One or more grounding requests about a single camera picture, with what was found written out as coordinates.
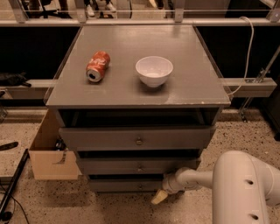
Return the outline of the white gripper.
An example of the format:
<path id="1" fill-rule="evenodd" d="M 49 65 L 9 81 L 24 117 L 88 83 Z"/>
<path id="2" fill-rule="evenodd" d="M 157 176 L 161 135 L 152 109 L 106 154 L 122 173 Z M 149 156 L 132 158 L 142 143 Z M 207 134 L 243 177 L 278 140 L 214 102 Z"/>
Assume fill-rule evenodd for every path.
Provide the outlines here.
<path id="1" fill-rule="evenodd" d="M 185 188 L 176 180 L 174 173 L 166 174 L 162 182 L 162 189 L 159 189 L 155 196 L 152 198 L 151 203 L 157 205 L 164 201 L 168 194 L 175 194 L 184 191 Z"/>

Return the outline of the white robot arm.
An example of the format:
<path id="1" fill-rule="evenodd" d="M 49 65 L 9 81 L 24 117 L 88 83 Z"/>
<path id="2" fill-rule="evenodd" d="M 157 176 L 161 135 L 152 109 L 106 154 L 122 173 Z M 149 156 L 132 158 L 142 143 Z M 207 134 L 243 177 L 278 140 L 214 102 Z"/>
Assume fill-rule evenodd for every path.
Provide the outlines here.
<path id="1" fill-rule="evenodd" d="M 212 171 L 183 167 L 165 175 L 151 203 L 202 186 L 212 190 L 213 224 L 270 224 L 267 207 L 280 204 L 280 170 L 238 150 L 220 155 Z"/>

